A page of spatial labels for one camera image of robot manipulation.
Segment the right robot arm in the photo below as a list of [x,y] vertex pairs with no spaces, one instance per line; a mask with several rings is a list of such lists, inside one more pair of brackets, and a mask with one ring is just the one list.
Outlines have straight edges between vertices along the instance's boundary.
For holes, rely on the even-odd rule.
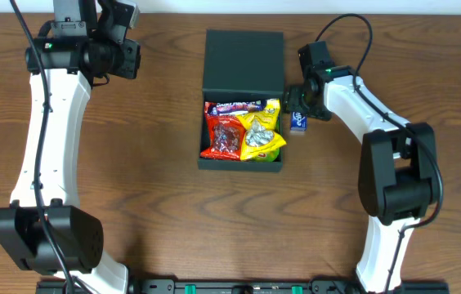
[[358,194],[369,216],[356,266],[358,293],[441,293],[444,283],[408,283],[401,266],[413,231],[432,222],[443,193],[433,129],[393,113],[349,66],[337,66],[323,41],[298,51],[303,84],[289,87],[284,111],[323,121],[337,116],[361,144]]

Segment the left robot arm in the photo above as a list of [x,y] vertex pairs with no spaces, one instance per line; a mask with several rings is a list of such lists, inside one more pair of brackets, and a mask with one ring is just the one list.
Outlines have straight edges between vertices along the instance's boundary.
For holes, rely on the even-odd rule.
[[137,75],[140,47],[127,33],[140,11],[124,0],[53,6],[53,19],[27,37],[29,130],[16,186],[0,207],[0,245],[19,269],[53,277],[48,292],[137,293],[129,268],[106,252],[101,222],[80,207],[77,163],[92,90]]

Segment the dark green box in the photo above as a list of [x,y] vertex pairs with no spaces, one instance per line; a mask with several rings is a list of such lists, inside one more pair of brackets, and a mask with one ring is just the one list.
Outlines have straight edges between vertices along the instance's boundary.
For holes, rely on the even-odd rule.
[[[224,30],[207,32],[202,86],[204,103],[277,99],[280,101],[281,115],[283,90],[282,33]],[[203,109],[200,153],[207,147],[209,136]],[[282,159],[280,154],[274,162],[228,161],[201,158],[199,154],[198,167],[213,171],[278,172],[282,167]]]

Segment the purple Dairy Milk bar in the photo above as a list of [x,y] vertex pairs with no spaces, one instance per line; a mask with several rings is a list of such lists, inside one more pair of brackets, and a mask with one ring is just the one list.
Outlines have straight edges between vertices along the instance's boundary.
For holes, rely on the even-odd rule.
[[263,110],[266,107],[266,101],[206,102],[204,106],[205,113],[209,116],[240,115]]

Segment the green Haribo gummy bag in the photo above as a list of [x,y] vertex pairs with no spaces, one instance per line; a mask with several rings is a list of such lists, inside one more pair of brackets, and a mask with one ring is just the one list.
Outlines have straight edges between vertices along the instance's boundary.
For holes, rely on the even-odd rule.
[[266,153],[260,153],[252,158],[254,162],[274,162],[280,155],[280,149],[274,149]]

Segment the red Hacks candy bag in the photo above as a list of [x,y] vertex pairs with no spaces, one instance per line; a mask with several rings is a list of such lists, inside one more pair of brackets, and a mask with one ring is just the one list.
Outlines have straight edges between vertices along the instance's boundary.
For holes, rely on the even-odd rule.
[[208,127],[209,147],[200,153],[200,157],[240,161],[245,128],[237,115],[221,114],[216,103],[205,102],[204,117]]

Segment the yellow Hacks candy bag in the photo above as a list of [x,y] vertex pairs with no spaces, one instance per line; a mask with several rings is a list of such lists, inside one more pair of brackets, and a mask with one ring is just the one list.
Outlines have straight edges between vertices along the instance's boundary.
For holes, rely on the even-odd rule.
[[280,101],[266,100],[266,107],[257,112],[237,116],[245,128],[241,145],[241,161],[252,161],[260,153],[280,149],[286,141],[278,132]]

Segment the blue Eclipse mints pack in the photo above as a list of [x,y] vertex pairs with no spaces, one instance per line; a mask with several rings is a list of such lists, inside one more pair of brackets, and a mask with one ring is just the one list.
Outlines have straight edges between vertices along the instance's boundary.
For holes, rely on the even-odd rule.
[[290,131],[306,131],[307,117],[299,112],[291,113]]

